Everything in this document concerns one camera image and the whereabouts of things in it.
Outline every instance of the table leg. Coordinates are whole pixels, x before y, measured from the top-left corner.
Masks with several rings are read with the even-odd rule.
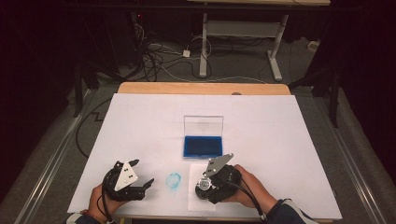
[[[269,63],[271,65],[271,68],[273,70],[275,81],[281,81],[282,80],[282,76],[280,74],[279,66],[277,65],[277,62],[276,62],[276,53],[277,53],[277,50],[279,48],[280,41],[282,40],[282,35],[283,35],[283,32],[285,31],[286,22],[288,21],[288,17],[289,17],[289,15],[284,15],[282,17],[282,22],[279,24],[279,26],[277,28],[274,49],[267,51],[268,60],[269,60]]]
[[[201,61],[199,66],[199,77],[206,77],[206,63],[207,63],[207,53],[206,53],[206,37],[207,37],[207,13],[204,13],[202,28],[202,50],[201,50]]]

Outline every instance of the wrist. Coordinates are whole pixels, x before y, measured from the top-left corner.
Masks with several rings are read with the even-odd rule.
[[[105,224],[107,222],[107,218],[100,212],[97,213],[97,212],[92,211],[90,209],[88,209],[88,210],[85,209],[85,210],[82,210],[80,213],[82,215],[93,217],[94,219],[96,219],[101,224]]]
[[[259,200],[260,208],[262,209],[265,215],[268,215],[268,213],[271,211],[271,209],[274,207],[276,203],[277,203],[277,199],[275,199],[271,195]]]

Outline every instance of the clear plastic box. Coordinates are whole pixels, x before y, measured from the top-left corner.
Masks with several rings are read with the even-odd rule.
[[[223,116],[184,116],[183,157],[222,156]]]

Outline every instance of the sleeve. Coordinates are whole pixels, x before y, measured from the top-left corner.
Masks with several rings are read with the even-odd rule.
[[[311,217],[305,214],[290,199],[279,200],[267,215],[268,224],[314,224]]]
[[[80,213],[72,214],[64,224],[101,224],[98,220],[94,217],[91,217],[87,214],[82,215]]]

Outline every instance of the human hand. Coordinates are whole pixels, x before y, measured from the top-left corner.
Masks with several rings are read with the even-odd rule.
[[[241,165],[235,165],[233,168],[238,170],[242,179],[241,187],[247,192],[253,193],[254,197],[259,202],[260,208],[265,214],[277,203],[277,200],[267,191],[262,182],[252,173],[245,170]],[[225,199],[223,202],[239,202],[246,207],[254,208],[254,203],[242,190],[238,190],[235,195]]]
[[[103,212],[105,211],[101,196],[102,196],[102,185],[99,185],[92,190],[90,205],[88,207],[88,213],[94,218],[98,219],[98,221],[106,223],[107,218],[101,212],[101,211]],[[117,209],[119,209],[124,204],[128,203],[128,202],[113,201],[110,198],[108,198],[106,194],[105,194],[105,199],[106,199],[107,211],[111,216],[117,211]]]

